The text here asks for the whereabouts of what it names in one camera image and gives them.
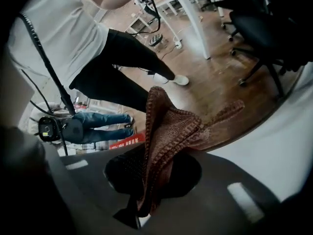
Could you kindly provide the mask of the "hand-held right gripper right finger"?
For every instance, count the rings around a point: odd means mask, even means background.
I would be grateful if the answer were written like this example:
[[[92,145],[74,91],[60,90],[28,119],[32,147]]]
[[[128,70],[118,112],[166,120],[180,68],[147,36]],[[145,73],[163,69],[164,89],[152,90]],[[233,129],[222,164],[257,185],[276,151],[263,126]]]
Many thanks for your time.
[[[233,162],[194,152],[202,177],[187,195],[164,199],[141,229],[145,235],[245,235],[251,218],[228,191],[236,183],[266,215],[279,206],[274,193]]]

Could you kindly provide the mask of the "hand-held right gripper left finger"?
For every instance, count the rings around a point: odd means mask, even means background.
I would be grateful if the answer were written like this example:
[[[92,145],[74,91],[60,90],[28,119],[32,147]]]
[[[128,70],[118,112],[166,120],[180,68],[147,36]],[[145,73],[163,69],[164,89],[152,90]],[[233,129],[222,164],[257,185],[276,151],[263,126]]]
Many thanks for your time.
[[[120,154],[142,146],[60,157],[52,145],[46,145],[46,160],[53,181],[71,215],[77,235],[140,235],[116,220],[113,215],[126,207],[129,197],[116,192],[103,170],[107,162]]]

